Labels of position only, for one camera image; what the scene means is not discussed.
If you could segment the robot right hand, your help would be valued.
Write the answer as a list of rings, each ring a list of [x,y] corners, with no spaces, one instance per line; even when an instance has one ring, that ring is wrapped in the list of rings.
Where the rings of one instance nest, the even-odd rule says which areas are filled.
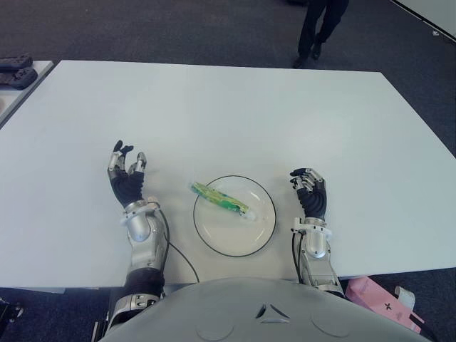
[[[312,168],[299,168],[290,173],[290,183],[306,217],[325,220],[327,194],[325,179]]]

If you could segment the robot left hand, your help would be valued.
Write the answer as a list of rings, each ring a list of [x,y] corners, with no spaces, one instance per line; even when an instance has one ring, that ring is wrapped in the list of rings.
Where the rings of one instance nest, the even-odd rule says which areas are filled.
[[[110,186],[123,208],[143,200],[142,188],[147,159],[143,152],[139,152],[136,161],[126,170],[125,158],[133,149],[132,145],[124,145],[122,140],[117,141],[108,163]]]

